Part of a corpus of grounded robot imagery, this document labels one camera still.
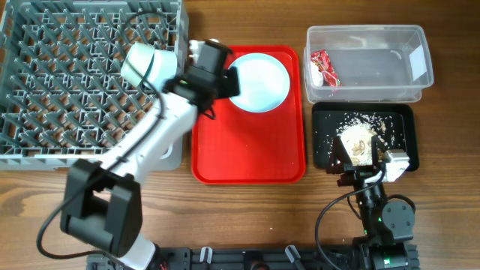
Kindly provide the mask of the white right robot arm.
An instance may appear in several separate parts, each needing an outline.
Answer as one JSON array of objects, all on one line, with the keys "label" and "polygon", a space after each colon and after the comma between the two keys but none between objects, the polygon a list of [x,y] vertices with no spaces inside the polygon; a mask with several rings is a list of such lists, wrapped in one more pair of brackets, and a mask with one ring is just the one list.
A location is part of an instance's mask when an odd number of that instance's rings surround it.
[{"label": "white right robot arm", "polygon": [[377,137],[371,138],[370,165],[355,165],[340,137],[335,137],[326,172],[338,174],[337,185],[353,191],[330,202],[318,221],[336,203],[355,197],[364,235],[352,241],[347,269],[419,269],[413,239],[416,206],[403,195],[388,196],[383,185],[397,180],[409,167],[410,158],[402,149],[388,150]]}]

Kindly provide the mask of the light blue small bowl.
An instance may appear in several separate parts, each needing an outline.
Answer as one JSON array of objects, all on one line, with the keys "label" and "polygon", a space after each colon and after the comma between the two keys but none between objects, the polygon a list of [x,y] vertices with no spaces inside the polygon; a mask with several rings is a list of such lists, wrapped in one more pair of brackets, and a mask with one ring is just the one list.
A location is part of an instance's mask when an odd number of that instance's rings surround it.
[{"label": "light blue small bowl", "polygon": [[164,87],[164,83],[176,75],[177,67],[177,56],[174,52],[156,49],[147,76],[151,89],[159,92]]}]

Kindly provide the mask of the red strawberry cake wrapper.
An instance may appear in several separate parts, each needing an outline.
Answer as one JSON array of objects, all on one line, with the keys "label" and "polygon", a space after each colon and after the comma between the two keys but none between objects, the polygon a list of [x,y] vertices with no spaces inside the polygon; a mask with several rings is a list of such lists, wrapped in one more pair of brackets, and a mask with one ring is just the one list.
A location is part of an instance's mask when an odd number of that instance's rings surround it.
[{"label": "red strawberry cake wrapper", "polygon": [[312,52],[310,54],[310,62],[314,65],[314,71],[322,76],[324,83],[331,87],[342,86],[338,74],[332,66],[329,54],[325,49]]}]

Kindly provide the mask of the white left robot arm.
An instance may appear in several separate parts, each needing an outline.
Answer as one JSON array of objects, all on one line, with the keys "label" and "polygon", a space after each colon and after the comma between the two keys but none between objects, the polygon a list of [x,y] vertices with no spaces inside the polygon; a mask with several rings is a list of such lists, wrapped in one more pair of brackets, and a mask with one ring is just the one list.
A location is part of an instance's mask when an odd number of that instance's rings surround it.
[{"label": "white left robot arm", "polygon": [[216,99],[239,94],[236,68],[187,73],[156,87],[154,106],[105,160],[79,159],[67,174],[60,229],[126,269],[159,269],[159,248],[145,239],[141,187],[170,144],[190,131]]}]

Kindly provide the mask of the white tissue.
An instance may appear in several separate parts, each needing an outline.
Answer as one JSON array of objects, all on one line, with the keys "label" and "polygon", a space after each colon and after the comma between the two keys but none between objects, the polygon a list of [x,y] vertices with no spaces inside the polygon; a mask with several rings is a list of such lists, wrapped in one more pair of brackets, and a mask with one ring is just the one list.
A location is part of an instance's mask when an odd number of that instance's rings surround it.
[{"label": "white tissue", "polygon": [[320,71],[319,67],[312,61],[310,62],[310,76],[311,76],[313,86],[315,87],[323,86],[323,83],[324,83],[323,74]]}]

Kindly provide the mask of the mint green bowl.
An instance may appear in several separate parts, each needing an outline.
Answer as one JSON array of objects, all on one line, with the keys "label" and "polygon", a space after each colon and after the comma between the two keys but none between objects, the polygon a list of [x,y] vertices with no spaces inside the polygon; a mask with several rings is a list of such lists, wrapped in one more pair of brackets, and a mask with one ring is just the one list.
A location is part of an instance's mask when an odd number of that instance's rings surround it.
[{"label": "mint green bowl", "polygon": [[137,87],[149,71],[155,48],[152,45],[136,42],[128,51],[121,67],[121,77]]}]

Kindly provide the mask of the large light blue plate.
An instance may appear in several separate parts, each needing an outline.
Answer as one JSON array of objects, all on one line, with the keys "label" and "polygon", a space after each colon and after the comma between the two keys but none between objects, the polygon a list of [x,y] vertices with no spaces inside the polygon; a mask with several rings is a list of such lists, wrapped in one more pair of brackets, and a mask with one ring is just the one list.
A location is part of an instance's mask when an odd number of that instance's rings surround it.
[{"label": "large light blue plate", "polygon": [[265,53],[248,53],[231,65],[238,71],[240,94],[230,98],[239,109],[266,113],[279,107],[290,92],[290,75],[284,65]]}]

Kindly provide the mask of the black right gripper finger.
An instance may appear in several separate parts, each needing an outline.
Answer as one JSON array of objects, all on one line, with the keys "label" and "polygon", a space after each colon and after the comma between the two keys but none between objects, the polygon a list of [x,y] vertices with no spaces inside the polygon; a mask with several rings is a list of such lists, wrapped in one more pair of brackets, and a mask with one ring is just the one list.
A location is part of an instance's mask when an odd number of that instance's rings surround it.
[{"label": "black right gripper finger", "polygon": [[339,136],[333,139],[327,171],[351,171],[353,162]]},{"label": "black right gripper finger", "polygon": [[370,139],[371,141],[371,154],[372,154],[372,165],[375,167],[380,167],[380,164],[383,162],[384,153],[386,147],[383,142],[377,135],[374,135]]}]

